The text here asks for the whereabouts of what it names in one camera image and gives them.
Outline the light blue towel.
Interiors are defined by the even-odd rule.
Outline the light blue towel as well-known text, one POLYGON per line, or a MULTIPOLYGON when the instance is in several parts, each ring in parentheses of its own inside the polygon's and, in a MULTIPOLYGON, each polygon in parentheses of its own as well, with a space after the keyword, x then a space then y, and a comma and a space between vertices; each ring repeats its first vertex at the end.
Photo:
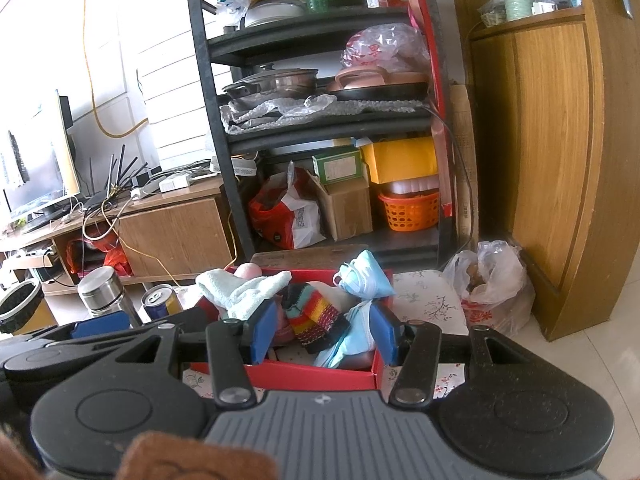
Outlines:
POLYGON ((246 321, 266 300, 271 300, 292 280, 290 271, 244 280, 222 269, 198 275, 195 283, 223 318, 246 321))

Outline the striped colourful sock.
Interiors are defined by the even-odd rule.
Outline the striped colourful sock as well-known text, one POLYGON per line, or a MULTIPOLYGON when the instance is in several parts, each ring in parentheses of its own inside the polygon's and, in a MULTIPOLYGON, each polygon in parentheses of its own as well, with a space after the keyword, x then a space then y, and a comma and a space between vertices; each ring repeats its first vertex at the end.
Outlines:
POLYGON ((350 327, 345 315, 308 283, 289 284, 282 308, 295 337, 309 354, 329 349, 350 327))

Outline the white plastic bag with items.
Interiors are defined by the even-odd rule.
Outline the white plastic bag with items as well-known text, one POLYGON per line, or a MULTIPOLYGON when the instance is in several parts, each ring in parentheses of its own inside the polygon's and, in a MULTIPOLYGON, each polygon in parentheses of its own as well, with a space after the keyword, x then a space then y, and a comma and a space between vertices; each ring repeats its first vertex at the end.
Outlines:
POLYGON ((479 242, 446 265, 444 278, 460 298, 469 326, 486 325, 512 337, 529 321, 535 289, 520 250, 504 240, 479 242))

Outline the wooden TV cabinet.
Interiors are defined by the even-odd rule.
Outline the wooden TV cabinet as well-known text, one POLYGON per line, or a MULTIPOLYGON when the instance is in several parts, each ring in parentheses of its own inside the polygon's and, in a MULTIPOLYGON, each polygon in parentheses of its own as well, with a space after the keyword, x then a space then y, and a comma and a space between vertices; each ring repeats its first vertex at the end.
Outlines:
POLYGON ((65 263, 67 242, 84 233, 98 236, 108 222, 114 223, 131 266, 132 274, 122 278, 126 285, 192 280, 233 259, 230 211, 216 177, 131 203, 122 198, 94 214, 76 210, 67 220, 3 235, 1 263, 18 276, 42 269, 48 296, 72 294, 81 278, 65 263))

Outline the orange plastic basket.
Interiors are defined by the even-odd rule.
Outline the orange plastic basket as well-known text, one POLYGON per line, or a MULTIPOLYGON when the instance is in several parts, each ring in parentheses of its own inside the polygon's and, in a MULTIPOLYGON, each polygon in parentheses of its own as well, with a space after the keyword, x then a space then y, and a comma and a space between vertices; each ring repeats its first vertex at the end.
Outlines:
POLYGON ((434 228, 439 222, 439 192, 396 195, 378 194, 388 226, 395 232, 434 228))

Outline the brown furry sleeve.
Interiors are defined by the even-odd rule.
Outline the brown furry sleeve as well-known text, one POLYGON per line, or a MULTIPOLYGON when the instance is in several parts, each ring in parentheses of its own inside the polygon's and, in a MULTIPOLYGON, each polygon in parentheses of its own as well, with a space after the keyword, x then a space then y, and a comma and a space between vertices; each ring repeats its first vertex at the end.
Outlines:
POLYGON ((45 471, 27 457, 12 428, 1 429, 3 479, 277 479, 270 457, 244 448, 226 448, 157 431, 134 438, 116 469, 106 474, 45 471))

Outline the stainless steel thermos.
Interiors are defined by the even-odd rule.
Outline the stainless steel thermos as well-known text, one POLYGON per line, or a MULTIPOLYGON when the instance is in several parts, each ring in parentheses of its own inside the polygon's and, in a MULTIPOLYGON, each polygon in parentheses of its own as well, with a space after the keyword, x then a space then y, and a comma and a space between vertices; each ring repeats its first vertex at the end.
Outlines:
POLYGON ((111 266, 100 266, 85 275, 77 286, 77 292, 95 318, 124 311, 132 327, 143 324, 128 292, 111 266))

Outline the red bag under cabinet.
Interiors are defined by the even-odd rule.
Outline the red bag under cabinet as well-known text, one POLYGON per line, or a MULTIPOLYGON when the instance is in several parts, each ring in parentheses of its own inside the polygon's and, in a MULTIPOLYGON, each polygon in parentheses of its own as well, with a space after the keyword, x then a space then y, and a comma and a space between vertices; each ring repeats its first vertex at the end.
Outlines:
POLYGON ((118 276, 132 274, 129 260, 117 238, 90 242, 86 238, 75 237, 67 242, 64 257, 70 274, 78 278, 83 278, 99 266, 110 266, 118 276))

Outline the brown cardboard box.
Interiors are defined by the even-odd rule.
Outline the brown cardboard box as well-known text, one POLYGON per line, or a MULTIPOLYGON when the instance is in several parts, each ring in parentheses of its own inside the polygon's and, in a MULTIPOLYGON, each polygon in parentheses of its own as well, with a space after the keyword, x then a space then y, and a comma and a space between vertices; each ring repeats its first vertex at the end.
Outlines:
POLYGON ((322 184, 310 176, 322 216, 334 242, 373 231, 369 182, 364 177, 322 184))

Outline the yellow box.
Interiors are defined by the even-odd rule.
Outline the yellow box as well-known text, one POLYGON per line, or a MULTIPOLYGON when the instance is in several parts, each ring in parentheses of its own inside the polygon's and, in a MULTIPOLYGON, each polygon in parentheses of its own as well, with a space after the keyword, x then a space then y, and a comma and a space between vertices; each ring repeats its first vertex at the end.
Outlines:
POLYGON ((360 152, 368 167, 370 181, 375 184, 424 178, 438 173, 434 140, 430 136, 374 142, 363 145, 360 152))

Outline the black round bin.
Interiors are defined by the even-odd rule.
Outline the black round bin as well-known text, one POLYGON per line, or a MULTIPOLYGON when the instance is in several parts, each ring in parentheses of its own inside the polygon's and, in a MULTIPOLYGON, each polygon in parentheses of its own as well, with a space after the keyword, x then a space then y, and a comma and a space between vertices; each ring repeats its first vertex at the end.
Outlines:
POLYGON ((17 336, 58 325, 37 280, 10 288, 1 298, 0 311, 2 334, 17 336))

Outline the bubble wrap sheet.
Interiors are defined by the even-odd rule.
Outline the bubble wrap sheet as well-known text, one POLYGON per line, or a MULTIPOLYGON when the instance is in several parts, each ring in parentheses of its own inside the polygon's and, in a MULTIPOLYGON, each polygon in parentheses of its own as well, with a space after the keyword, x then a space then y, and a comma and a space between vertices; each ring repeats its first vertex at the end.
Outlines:
POLYGON ((230 136, 243 132, 272 130, 318 122, 330 117, 350 117, 364 113, 414 113, 426 110, 420 101, 340 101, 336 96, 320 94, 306 99, 277 98, 259 104, 248 112, 235 105, 219 107, 224 131, 230 136))

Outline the wooden wardrobe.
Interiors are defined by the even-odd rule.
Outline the wooden wardrobe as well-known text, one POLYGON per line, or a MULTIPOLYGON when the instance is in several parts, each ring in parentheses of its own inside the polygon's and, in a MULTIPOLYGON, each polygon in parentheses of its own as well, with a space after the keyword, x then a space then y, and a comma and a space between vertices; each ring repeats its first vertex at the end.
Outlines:
POLYGON ((470 39, 483 231, 520 246, 555 340, 608 320, 639 246, 639 0, 470 39))

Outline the clear plastic bag on shelf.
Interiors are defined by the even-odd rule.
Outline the clear plastic bag on shelf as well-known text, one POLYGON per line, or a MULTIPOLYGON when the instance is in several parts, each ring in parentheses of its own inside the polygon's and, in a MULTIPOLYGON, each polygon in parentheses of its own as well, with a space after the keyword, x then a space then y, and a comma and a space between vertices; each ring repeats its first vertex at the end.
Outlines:
POLYGON ((424 36, 404 23, 375 25, 356 32, 346 42, 344 68, 374 66, 389 73, 427 73, 431 57, 424 36))

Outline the white bowl on shelf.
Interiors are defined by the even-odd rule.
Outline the white bowl on shelf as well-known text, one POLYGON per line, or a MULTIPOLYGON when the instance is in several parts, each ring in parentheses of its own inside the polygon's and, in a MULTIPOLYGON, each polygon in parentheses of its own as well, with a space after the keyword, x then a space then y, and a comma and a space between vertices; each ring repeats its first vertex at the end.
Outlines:
POLYGON ((243 18, 243 28, 299 18, 306 13, 300 0, 260 0, 253 4, 243 18))

